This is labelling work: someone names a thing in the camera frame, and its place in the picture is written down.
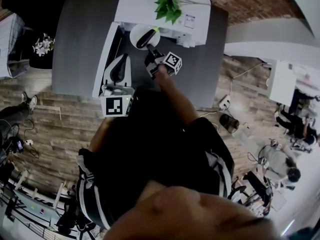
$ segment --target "black shirt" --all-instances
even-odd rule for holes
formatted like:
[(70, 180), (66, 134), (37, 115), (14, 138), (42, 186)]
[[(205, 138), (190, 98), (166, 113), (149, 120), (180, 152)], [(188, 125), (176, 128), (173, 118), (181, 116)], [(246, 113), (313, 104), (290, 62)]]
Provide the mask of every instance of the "black shirt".
[[(183, 129), (172, 111), (165, 109), (163, 114), (168, 104), (161, 106), (165, 103), (162, 98), (155, 99), (156, 106), (149, 98), (140, 95), (130, 116), (114, 121), (100, 152), (79, 151), (94, 174), (102, 209), (111, 213), (114, 221), (135, 206), (150, 180), (217, 195), (219, 176), (210, 169), (205, 151), (213, 150), (222, 157), (233, 173), (233, 159), (206, 118), (198, 118)], [(145, 104), (159, 111), (136, 113), (143, 111)]]

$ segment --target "hand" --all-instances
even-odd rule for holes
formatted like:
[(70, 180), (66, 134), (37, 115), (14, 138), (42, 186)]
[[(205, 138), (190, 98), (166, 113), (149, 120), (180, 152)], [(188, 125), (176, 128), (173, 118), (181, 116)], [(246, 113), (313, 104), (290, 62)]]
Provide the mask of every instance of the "hand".
[(160, 87), (170, 80), (168, 70), (164, 64), (160, 64), (158, 66), (158, 71), (154, 75), (154, 80), (158, 83)]

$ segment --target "wooden floor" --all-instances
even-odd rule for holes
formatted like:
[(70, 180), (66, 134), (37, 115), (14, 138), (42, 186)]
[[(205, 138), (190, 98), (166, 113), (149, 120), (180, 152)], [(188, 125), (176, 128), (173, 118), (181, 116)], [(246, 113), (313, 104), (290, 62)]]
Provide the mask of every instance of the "wooden floor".
[[(259, 61), (245, 61), (225, 57), (216, 91), (215, 103), (229, 93), (230, 76), (249, 69)], [(263, 87), (270, 71), (257, 68), (239, 80), (256, 83)], [(34, 122), (34, 129), (25, 132), (25, 139), (34, 141), (34, 148), (40, 153), (39, 158), (29, 152), (11, 155), (20, 171), (29, 172), (27, 183), (45, 193), (56, 193), (64, 181), (76, 182), (78, 167), (76, 156), (80, 148), (87, 148), (91, 138), (98, 129), (103, 116), (100, 101), (71, 95), (57, 95), (51, 91), (52, 71), (30, 68), (17, 79), (0, 81), (0, 109), (14, 106), (21, 102), (21, 93), (26, 91), (29, 97), (37, 95), (38, 105), (29, 118)], [(198, 108), (199, 114), (215, 111), (216, 108)], [(250, 130), (263, 139), (283, 139), (283, 129), (274, 127), (273, 113), (276, 104), (266, 97), (233, 85), (229, 111), (241, 124), (247, 122)], [(218, 124), (221, 113), (206, 117)], [(24, 138), (25, 129), (32, 124), (25, 121), (20, 125), (20, 136)], [(218, 132), (229, 148), (234, 161), (234, 176), (250, 171), (255, 164), (247, 158), (245, 149), (222, 127)]]

